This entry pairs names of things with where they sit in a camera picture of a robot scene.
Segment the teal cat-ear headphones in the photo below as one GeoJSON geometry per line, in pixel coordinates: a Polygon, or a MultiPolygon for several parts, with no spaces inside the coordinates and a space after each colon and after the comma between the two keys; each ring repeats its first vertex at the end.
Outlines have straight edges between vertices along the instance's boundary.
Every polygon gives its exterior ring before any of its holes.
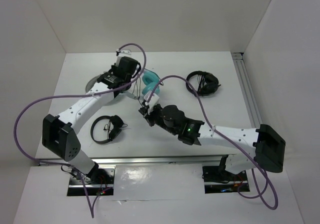
{"type": "Polygon", "coordinates": [[[142,77],[139,77],[139,79],[133,84],[133,89],[125,92],[127,97],[142,101],[144,95],[148,91],[152,91],[160,80],[159,76],[149,69],[145,69],[141,76],[142,77]]]}

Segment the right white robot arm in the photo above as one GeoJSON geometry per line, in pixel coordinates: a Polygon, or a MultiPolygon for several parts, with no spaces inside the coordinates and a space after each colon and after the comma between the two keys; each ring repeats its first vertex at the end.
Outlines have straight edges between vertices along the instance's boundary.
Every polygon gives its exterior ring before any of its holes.
{"type": "Polygon", "coordinates": [[[270,125],[247,129],[210,127],[201,120],[186,117],[176,105],[144,106],[139,113],[151,127],[159,126],[186,145],[239,150],[237,154],[226,154],[221,158],[218,174],[223,180],[254,168],[270,173],[283,171],[286,142],[270,125]]]}

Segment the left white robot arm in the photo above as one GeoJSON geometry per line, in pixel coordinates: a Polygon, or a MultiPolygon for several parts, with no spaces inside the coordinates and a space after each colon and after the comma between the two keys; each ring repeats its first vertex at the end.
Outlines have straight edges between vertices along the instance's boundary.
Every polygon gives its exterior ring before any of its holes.
{"type": "Polygon", "coordinates": [[[88,184],[107,174],[81,148],[78,133],[84,124],[104,105],[131,87],[131,80],[141,70],[141,64],[128,56],[118,57],[111,69],[97,77],[86,97],[56,116],[48,114],[42,122],[42,145],[78,169],[88,184]]]}

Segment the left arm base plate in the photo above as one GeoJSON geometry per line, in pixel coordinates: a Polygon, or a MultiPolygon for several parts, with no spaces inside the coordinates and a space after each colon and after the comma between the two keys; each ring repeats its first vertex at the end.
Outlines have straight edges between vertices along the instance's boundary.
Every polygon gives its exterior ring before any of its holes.
{"type": "MultiPolygon", "coordinates": [[[[85,187],[87,189],[89,196],[96,196],[100,194],[101,196],[113,196],[114,195],[114,181],[116,166],[115,165],[102,165],[101,168],[106,172],[106,177],[99,177],[97,181],[92,181],[85,175],[81,175],[85,187]]],[[[66,170],[62,169],[63,172],[69,174],[69,183],[67,189],[68,197],[82,197],[85,196],[85,191],[83,184],[81,182],[80,176],[77,172],[71,168],[66,170]]]]}

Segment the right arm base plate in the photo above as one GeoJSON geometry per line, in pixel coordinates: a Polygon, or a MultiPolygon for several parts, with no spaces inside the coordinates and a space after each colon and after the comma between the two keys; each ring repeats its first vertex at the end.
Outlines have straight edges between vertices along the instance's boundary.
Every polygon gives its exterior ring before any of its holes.
{"type": "Polygon", "coordinates": [[[249,192],[248,176],[245,171],[232,174],[219,170],[218,166],[203,166],[202,179],[204,181],[204,192],[206,194],[249,192]]]}

